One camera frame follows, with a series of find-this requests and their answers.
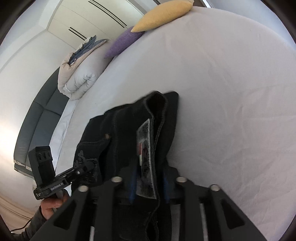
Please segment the person's left hand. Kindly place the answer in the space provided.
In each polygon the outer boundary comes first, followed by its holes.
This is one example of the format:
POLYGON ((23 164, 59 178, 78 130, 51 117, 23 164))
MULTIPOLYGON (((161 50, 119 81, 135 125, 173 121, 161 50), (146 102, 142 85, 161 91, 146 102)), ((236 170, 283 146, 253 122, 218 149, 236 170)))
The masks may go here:
POLYGON ((54 208, 60 208, 68 199, 69 193, 66 189, 60 192, 57 198, 45 198, 41 201, 41 214, 46 220, 54 214, 54 208))

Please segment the left forearm in grey sleeve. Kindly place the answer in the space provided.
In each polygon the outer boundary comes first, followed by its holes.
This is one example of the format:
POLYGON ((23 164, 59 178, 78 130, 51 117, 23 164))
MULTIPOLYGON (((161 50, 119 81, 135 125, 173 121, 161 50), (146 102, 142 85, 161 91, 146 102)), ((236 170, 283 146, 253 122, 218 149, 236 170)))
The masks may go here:
POLYGON ((29 241, 46 221, 46 218, 44 218, 42 214, 41 206, 39 206, 39 209, 36 211, 25 230, 20 234, 13 233, 14 240, 29 241))

